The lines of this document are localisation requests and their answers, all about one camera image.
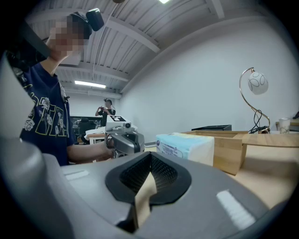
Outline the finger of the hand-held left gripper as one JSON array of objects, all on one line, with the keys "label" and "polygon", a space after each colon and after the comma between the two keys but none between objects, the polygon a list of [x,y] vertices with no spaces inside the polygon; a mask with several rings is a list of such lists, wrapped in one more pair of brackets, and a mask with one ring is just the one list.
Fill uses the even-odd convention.
[{"label": "finger of the hand-held left gripper", "polygon": [[114,142],[114,158],[135,153],[132,133],[112,134],[112,140]]},{"label": "finger of the hand-held left gripper", "polygon": [[134,153],[144,150],[144,136],[137,132],[127,133],[127,140]]}]

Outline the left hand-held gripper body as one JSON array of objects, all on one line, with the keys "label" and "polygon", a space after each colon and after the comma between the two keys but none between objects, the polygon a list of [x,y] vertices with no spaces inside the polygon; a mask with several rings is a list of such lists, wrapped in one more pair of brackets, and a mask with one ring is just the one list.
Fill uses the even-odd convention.
[{"label": "left hand-held gripper body", "polygon": [[105,133],[114,134],[122,132],[137,132],[137,127],[134,126],[131,121],[122,116],[108,115],[105,126]]}]

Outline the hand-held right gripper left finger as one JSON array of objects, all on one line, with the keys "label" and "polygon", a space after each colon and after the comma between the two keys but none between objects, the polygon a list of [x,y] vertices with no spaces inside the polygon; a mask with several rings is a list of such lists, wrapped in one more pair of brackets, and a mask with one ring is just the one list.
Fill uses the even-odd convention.
[{"label": "hand-held right gripper left finger", "polygon": [[151,229],[126,230],[134,217],[131,205],[117,201],[105,184],[106,174],[141,156],[137,153],[105,162],[60,167],[44,154],[46,189],[50,193],[43,230],[52,239],[150,239]]}]

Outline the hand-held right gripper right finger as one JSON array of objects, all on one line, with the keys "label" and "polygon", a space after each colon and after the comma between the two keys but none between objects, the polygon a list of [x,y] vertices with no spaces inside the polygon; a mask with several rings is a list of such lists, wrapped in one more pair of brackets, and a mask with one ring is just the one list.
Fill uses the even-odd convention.
[{"label": "hand-held right gripper right finger", "polygon": [[269,211],[267,205],[249,189],[226,173],[205,164],[166,155],[166,159],[185,167],[191,186],[175,203],[153,206],[138,229],[145,239],[222,239],[239,231],[217,199],[227,190],[255,218]]}]

